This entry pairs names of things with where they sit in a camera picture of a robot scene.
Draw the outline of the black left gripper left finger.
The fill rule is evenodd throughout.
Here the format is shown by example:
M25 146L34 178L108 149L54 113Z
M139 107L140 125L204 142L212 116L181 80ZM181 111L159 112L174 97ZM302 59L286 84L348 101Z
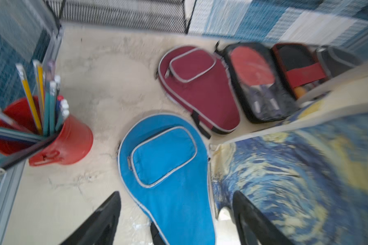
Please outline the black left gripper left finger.
M63 245L112 245L121 211L119 192L113 192Z

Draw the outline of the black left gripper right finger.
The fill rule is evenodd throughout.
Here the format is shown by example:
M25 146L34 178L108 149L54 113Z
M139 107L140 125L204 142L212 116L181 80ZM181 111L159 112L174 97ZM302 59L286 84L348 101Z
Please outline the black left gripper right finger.
M267 217L240 191L233 194L233 213L242 245L292 245Z

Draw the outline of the white canvas tote bag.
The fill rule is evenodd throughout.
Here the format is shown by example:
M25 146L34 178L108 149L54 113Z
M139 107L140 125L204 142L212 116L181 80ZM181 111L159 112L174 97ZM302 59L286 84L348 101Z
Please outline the white canvas tote bag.
M281 123L218 144L211 184L220 233L242 192L295 245L368 245L368 61Z

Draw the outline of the blue paddle case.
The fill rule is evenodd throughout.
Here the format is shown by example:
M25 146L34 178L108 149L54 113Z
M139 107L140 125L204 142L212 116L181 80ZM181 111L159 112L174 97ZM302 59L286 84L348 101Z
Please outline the blue paddle case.
M186 119L157 113L138 121L118 149L118 170L151 221L155 245L216 243L209 195L209 155Z

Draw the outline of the clear bagged red paddle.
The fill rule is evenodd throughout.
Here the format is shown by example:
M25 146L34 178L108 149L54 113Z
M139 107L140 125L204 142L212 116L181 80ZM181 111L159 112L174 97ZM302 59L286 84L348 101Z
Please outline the clear bagged red paddle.
M246 118L254 124L286 119L299 111L268 47L258 42L239 42L215 53L228 66L231 84Z

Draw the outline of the maroon paddle case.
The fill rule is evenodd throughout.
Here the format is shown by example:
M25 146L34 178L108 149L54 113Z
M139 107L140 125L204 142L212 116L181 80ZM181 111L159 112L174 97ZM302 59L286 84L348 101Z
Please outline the maroon paddle case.
M165 93L191 115L206 138L230 134L240 124L228 66L216 52L196 46L174 47L164 54L155 77Z

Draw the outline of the black red mesh paddle set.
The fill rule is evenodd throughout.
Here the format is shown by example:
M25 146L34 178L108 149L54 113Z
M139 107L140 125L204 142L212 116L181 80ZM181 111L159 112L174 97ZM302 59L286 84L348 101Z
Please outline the black red mesh paddle set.
M277 43L272 53L284 86L296 100L327 81L319 60L301 43Z

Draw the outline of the black paddle case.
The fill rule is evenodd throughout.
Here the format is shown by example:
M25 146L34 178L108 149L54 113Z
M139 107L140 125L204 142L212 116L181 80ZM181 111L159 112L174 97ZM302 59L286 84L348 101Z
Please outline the black paddle case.
M334 46L320 46L314 53L329 79L363 64L354 53Z

